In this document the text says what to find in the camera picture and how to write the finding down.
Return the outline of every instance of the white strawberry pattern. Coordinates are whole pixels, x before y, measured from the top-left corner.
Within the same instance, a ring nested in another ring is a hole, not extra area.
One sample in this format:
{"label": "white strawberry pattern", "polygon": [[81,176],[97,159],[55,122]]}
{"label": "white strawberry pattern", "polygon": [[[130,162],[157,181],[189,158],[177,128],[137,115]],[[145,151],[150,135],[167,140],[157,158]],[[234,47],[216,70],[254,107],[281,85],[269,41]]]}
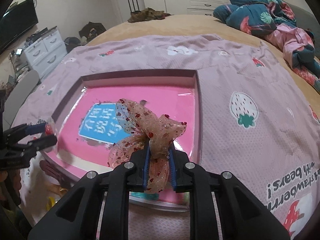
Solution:
{"label": "white strawberry pattern", "polygon": [[288,230],[291,239],[294,239],[294,237],[304,228],[312,214],[313,205],[311,192],[291,204],[283,224],[285,229]]}
{"label": "white strawberry pattern", "polygon": [[238,125],[245,128],[255,127],[259,115],[255,102],[240,92],[234,92],[231,96],[230,113],[238,120]]}
{"label": "white strawberry pattern", "polygon": [[311,109],[313,118],[314,118],[318,123],[320,123],[319,118],[318,118],[316,112],[313,111],[313,109],[312,109],[312,107],[311,107],[310,105],[309,105],[309,107],[310,107],[310,109]]}

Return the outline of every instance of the strawberry print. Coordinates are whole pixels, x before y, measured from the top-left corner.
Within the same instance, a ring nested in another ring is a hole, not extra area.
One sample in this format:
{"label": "strawberry print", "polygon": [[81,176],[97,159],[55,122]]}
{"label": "strawberry print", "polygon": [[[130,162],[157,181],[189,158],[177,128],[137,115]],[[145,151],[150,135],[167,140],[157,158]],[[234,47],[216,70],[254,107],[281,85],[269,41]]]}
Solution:
{"label": "strawberry print", "polygon": [[234,92],[230,101],[230,113],[238,120],[239,126],[255,127],[258,108],[254,101],[245,93]]}
{"label": "strawberry print", "polygon": [[99,54],[99,56],[101,56],[101,57],[109,56],[109,55],[113,54],[114,52],[115,52],[114,50],[109,50],[107,52]]}
{"label": "strawberry print", "polygon": [[198,51],[194,50],[194,49],[188,49],[185,46],[178,46],[178,47],[174,47],[174,46],[169,46],[167,48],[168,51],[168,55],[174,56],[176,54],[184,54],[184,55],[191,55],[193,53],[198,53]]}
{"label": "strawberry print", "polygon": [[312,116],[313,116],[313,118],[318,122],[318,123],[320,123],[320,121],[319,121],[319,118],[318,118],[318,116],[317,116],[317,114],[313,111],[313,109],[312,109],[312,107],[309,105],[309,107],[310,107],[310,109],[311,109],[311,112],[312,112]]}
{"label": "strawberry print", "polygon": [[256,59],[255,57],[253,57],[252,60],[257,67],[265,67],[265,65],[260,60]]}
{"label": "strawberry print", "polygon": [[313,214],[313,199],[311,192],[294,201],[288,211],[283,226],[288,230],[291,240],[304,228]]}

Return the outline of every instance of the blue label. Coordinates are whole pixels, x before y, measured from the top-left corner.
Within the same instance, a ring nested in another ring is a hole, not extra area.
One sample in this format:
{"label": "blue label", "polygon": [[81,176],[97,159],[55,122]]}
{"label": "blue label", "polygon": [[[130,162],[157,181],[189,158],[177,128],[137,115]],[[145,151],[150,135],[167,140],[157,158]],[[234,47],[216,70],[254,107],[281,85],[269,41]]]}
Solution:
{"label": "blue label", "polygon": [[82,121],[79,135],[109,144],[129,136],[118,123],[116,104],[94,104]]}
{"label": "blue label", "polygon": [[143,198],[147,200],[158,200],[159,199],[159,194],[154,193],[154,194],[148,194],[148,193],[141,193],[141,192],[130,192],[131,196],[138,197],[138,198]]}

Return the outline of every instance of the beige blanket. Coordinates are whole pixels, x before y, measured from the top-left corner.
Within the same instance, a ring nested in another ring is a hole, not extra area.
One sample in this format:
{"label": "beige blanket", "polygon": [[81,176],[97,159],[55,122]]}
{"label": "beige blanket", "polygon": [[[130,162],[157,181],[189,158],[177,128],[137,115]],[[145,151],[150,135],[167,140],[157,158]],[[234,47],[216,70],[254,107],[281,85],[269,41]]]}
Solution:
{"label": "beige blanket", "polygon": [[[145,35],[194,36],[209,33],[215,33],[226,40],[254,47],[258,47],[261,42],[261,39],[228,27],[214,17],[203,15],[173,15],[164,20],[158,21],[122,23],[99,35],[89,43],[89,46],[98,45],[107,41],[121,41]],[[269,43],[267,44],[280,64],[290,73],[293,80],[312,106],[313,110],[318,116],[320,116],[320,95],[313,89],[313,87],[290,69],[283,59],[283,54],[279,49]]]}

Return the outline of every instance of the gray chair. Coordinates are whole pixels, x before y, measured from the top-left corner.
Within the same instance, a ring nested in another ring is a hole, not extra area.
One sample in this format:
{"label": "gray chair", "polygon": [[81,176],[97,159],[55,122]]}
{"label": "gray chair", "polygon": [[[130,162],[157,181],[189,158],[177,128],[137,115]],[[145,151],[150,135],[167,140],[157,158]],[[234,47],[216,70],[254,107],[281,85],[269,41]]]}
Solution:
{"label": "gray chair", "polygon": [[291,7],[296,17],[297,27],[302,29],[312,30],[315,38],[316,57],[319,58],[320,57],[320,24],[318,23],[315,16],[310,12],[289,3],[288,5]]}
{"label": "gray chair", "polygon": [[4,112],[2,116],[4,131],[11,127],[17,112],[26,101],[27,97],[37,87],[39,80],[38,72],[31,70],[12,90],[4,103]]}

